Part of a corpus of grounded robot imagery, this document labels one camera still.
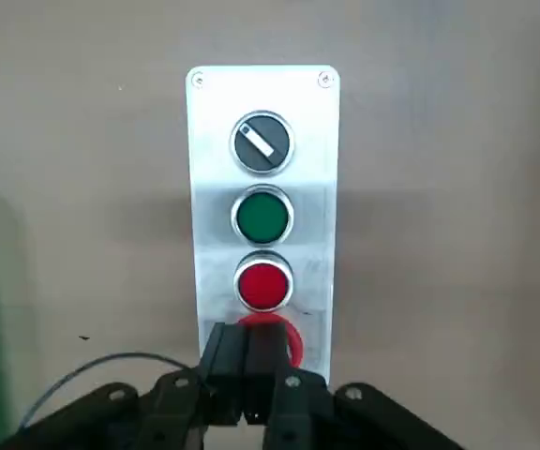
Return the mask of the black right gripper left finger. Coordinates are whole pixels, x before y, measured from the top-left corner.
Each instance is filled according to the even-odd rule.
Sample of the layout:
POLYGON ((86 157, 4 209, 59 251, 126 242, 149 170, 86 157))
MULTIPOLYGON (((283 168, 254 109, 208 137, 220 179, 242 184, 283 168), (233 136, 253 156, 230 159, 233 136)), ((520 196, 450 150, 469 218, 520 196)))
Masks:
POLYGON ((210 427, 240 416, 247 330, 215 324, 195 367, 175 363, 145 394, 110 382, 24 426, 0 449, 202 449, 210 427))

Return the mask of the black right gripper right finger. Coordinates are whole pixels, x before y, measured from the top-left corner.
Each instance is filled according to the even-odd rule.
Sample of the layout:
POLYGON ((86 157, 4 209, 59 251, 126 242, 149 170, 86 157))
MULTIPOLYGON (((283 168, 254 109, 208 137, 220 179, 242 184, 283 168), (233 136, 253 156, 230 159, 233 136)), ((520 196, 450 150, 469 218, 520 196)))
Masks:
POLYGON ((336 391, 294 367, 279 323, 247 329, 244 416, 264 426, 263 449, 459 449, 460 444, 382 391, 350 382, 336 391))

